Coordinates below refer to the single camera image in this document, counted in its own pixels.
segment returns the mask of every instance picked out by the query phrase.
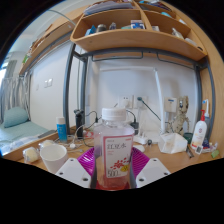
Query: electrical outlet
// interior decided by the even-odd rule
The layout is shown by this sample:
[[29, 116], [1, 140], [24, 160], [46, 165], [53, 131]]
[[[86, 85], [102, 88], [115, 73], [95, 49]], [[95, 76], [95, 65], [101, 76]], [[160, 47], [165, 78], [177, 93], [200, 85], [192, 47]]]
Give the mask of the electrical outlet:
[[47, 88], [47, 85], [48, 85], [48, 80], [46, 80], [46, 81], [44, 82], [44, 88]]
[[118, 103], [119, 107], [133, 108], [133, 95], [120, 95]]
[[143, 109], [147, 109], [147, 107], [139, 100], [137, 100], [138, 97], [141, 97], [142, 100], [145, 102], [145, 104], [148, 104], [148, 96], [139, 96], [139, 95], [135, 95], [134, 96], [134, 108], [138, 109], [141, 108]]
[[53, 82], [53, 79], [49, 79], [47, 86], [52, 86], [52, 82]]

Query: metal bed frame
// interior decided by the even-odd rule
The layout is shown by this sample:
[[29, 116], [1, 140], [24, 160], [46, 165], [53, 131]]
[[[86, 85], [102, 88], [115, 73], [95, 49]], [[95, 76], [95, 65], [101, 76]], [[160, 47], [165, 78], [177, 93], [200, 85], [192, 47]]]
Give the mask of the metal bed frame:
[[[70, 35], [71, 33], [67, 33], [63, 37], [60, 37], [58, 40], [54, 41], [52, 44], [50, 44], [48, 47], [46, 47], [42, 52], [40, 52], [39, 55], [37, 55], [36, 58], [32, 61], [30, 66], [26, 69], [24, 74], [31, 69], [31, 67], [35, 64], [35, 62], [49, 50], [50, 47], [52, 47], [54, 44], [57, 44], [62, 38], [64, 38], [67, 35]], [[82, 79], [81, 79], [81, 95], [80, 95], [80, 109], [82, 109], [85, 112], [85, 90], [86, 90], [86, 78], [87, 78], [87, 67], [88, 67], [88, 60], [91, 57], [91, 60], [93, 62], [96, 61], [102, 61], [102, 60], [114, 60], [114, 59], [142, 59], [144, 57], [144, 53], [153, 53], [157, 55], [157, 59], [159, 61], [163, 61], [166, 63], [173, 63], [177, 64], [180, 66], [187, 67], [189, 69], [193, 69], [196, 74], [196, 80], [197, 80], [197, 87], [198, 87], [198, 115], [197, 119], [200, 120], [201, 117], [201, 108], [202, 108], [202, 86], [201, 86], [201, 77], [200, 77], [200, 71], [203, 69], [208, 69], [209, 76], [210, 76], [210, 82], [211, 82], [211, 88], [212, 88], [212, 116], [210, 119], [210, 127], [209, 127], [209, 132], [208, 132], [208, 140], [210, 139], [211, 133], [212, 133], [212, 128], [214, 124], [214, 117], [215, 117], [215, 86], [214, 86], [214, 80], [213, 80], [213, 75], [212, 71], [209, 65], [208, 57], [206, 56], [199, 62], [194, 61], [188, 57], [185, 57], [183, 55], [173, 53], [170, 51], [165, 51], [165, 50], [160, 50], [160, 49], [154, 49], [154, 48], [140, 48], [140, 47], [122, 47], [122, 48], [110, 48], [110, 49], [104, 49], [104, 50], [97, 50], [97, 51], [91, 51], [91, 52], [86, 52], [83, 54], [79, 54], [75, 51], [76, 44], [72, 42], [69, 54], [68, 54], [68, 59], [67, 59], [67, 64], [66, 64], [66, 69], [65, 69], [65, 77], [64, 77], [64, 90], [63, 90], [63, 116], [65, 118], [66, 122], [66, 129], [67, 129], [67, 134], [70, 134], [70, 127], [69, 127], [69, 111], [68, 111], [68, 100], [69, 100], [69, 82], [70, 82], [70, 74], [71, 74], [71, 67], [72, 67], [72, 61], [73, 58], [77, 58], [78, 60], [83, 62], [83, 69], [82, 69]], [[94, 56], [96, 55], [106, 55], [109, 53], [121, 53], [121, 52], [138, 52], [141, 53], [140, 57], [110, 57], [110, 58], [103, 58], [103, 59], [98, 59], [94, 60]], [[173, 58], [181, 59], [183, 61], [189, 62], [193, 68], [189, 66], [185, 66], [180, 63], [172, 62], [172, 61], [166, 61], [166, 60], [161, 60], [159, 58], [159, 55], [165, 55], [165, 56], [170, 56]]]

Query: red cap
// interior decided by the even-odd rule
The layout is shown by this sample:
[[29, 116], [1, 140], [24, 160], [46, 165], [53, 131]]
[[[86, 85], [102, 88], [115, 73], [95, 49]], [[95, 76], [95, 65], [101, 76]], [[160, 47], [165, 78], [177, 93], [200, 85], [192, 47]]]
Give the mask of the red cap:
[[201, 121], [205, 121], [205, 110], [201, 110], [202, 115], [201, 115]]

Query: white cup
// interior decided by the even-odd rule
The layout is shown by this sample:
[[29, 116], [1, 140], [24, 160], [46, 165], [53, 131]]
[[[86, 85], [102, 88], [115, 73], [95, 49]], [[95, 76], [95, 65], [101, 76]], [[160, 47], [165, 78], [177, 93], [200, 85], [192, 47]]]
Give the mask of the white cup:
[[40, 157], [50, 173], [55, 174], [67, 161], [67, 150], [62, 145], [48, 145], [40, 150]]

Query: ceiling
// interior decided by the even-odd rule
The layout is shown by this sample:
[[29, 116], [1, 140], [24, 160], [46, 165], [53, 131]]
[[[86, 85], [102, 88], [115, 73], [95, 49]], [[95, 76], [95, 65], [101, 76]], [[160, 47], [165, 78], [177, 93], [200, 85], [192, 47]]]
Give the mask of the ceiling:
[[[63, 1], [51, 9], [58, 11], [62, 14], [67, 14], [68, 12], [80, 8], [85, 5], [90, 5], [97, 0], [67, 0]], [[32, 45], [39, 36], [52, 24], [56, 19], [61, 17], [60, 14], [46, 11], [37, 19], [35, 19], [19, 36], [19, 38], [14, 42], [9, 52], [22, 51], [28, 52], [29, 47]]]

